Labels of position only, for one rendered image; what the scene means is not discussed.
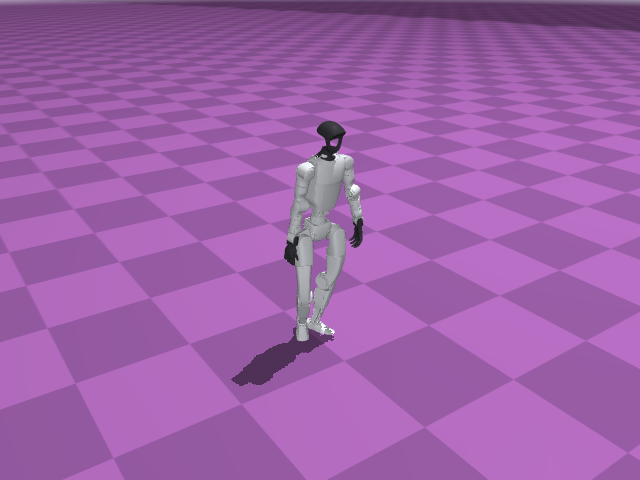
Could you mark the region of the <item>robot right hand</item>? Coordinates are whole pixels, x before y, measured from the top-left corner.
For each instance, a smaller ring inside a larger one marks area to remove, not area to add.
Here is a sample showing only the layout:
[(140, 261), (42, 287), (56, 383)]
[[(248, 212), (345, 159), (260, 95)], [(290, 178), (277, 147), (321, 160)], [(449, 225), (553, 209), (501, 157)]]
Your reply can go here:
[(284, 259), (287, 260), (287, 262), (289, 262), (291, 265), (295, 266), (295, 258), (298, 261), (298, 255), (297, 255), (297, 250), (296, 250), (296, 246), (298, 245), (298, 240), (299, 237), (296, 236), (294, 238), (293, 244), (289, 241), (287, 241), (287, 246), (285, 248), (285, 253), (284, 253)]

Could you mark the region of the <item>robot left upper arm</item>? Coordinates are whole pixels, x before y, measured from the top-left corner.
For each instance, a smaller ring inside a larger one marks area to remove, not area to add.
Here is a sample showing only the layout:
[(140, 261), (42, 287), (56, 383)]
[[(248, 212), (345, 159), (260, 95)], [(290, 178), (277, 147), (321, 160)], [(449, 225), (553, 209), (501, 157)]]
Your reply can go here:
[(343, 156), (346, 162), (344, 178), (343, 178), (345, 195), (349, 199), (355, 199), (360, 194), (361, 190), (357, 185), (353, 183), (354, 182), (354, 170), (353, 170), (354, 160), (352, 157), (348, 155), (344, 155), (344, 154), (340, 154), (340, 155)]

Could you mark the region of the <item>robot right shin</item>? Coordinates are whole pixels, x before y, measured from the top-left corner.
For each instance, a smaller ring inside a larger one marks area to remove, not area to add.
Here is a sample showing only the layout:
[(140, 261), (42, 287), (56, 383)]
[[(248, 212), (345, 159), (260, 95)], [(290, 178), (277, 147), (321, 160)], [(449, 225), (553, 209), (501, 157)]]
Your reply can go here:
[(297, 307), (297, 315), (299, 317), (299, 326), (300, 326), (300, 322), (306, 322), (306, 318), (309, 316), (309, 312), (310, 312), (310, 304), (308, 305), (301, 305), (301, 301), (299, 301), (298, 299), (298, 293), (297, 293), (297, 298), (296, 298), (296, 307)]

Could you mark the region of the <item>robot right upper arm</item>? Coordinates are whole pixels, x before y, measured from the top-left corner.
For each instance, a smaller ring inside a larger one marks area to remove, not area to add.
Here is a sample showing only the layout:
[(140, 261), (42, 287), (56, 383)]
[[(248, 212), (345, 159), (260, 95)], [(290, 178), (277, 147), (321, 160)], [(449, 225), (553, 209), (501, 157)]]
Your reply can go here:
[[(294, 191), (294, 201), (299, 203), (300, 209), (298, 213), (307, 212), (309, 209), (308, 201), (305, 200), (305, 196), (308, 192), (310, 180), (315, 175), (317, 165), (308, 161), (301, 163), (296, 169), (296, 185)], [(293, 201), (293, 202), (294, 202)]]

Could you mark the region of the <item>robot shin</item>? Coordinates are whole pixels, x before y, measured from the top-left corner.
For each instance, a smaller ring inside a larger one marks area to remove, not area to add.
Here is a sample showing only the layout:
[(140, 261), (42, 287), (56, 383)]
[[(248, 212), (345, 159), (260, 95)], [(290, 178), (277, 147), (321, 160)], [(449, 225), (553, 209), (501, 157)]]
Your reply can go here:
[(297, 298), (296, 298), (296, 307), (297, 307), (297, 315), (299, 317), (299, 326), (300, 326), (300, 322), (306, 322), (306, 318), (309, 316), (309, 312), (310, 312), (310, 304), (308, 305), (301, 305), (301, 301), (299, 301), (298, 299), (298, 293), (297, 293)]
[[(327, 289), (320, 289), (319, 287), (316, 287), (314, 289), (314, 298), (313, 298), (314, 308), (313, 308), (313, 314), (311, 318), (312, 324), (317, 325), (320, 322), (320, 318), (323, 315), (323, 312), (327, 307), (329, 300), (332, 296), (335, 284), (336, 282), (334, 282), (333, 285)], [(316, 320), (316, 323), (315, 323), (315, 320)]]

